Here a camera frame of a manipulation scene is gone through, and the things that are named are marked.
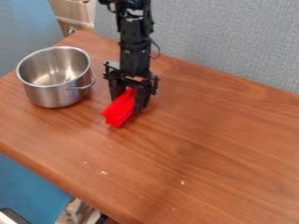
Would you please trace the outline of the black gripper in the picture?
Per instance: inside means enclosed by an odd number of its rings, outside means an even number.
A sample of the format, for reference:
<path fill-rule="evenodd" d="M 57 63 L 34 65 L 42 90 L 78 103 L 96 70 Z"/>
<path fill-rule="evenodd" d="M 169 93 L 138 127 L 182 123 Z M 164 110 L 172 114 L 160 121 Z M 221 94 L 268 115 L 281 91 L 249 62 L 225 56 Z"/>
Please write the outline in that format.
<path fill-rule="evenodd" d="M 134 112 L 138 113 L 146 107 L 150 95 L 156 94 L 160 80 L 149 71 L 150 46 L 146 43 L 118 46 L 120 60 L 104 63 L 104 78 L 112 101 L 125 92 L 126 86 L 134 88 Z"/>

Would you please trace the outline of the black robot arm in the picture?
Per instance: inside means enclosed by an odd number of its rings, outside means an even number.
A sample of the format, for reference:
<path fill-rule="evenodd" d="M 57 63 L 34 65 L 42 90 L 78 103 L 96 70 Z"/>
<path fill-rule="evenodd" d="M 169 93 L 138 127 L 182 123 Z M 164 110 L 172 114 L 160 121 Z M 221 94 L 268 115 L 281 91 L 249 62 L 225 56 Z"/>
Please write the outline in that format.
<path fill-rule="evenodd" d="M 150 34 L 153 19 L 150 0 L 97 0 L 106 10 L 116 15 L 116 30 L 120 34 L 118 62 L 104 63 L 104 78 L 108 81 L 110 99 L 114 100 L 132 88 L 133 112 L 138 113 L 156 95 L 158 88 L 158 76 L 149 70 L 150 46 L 154 44 Z"/>

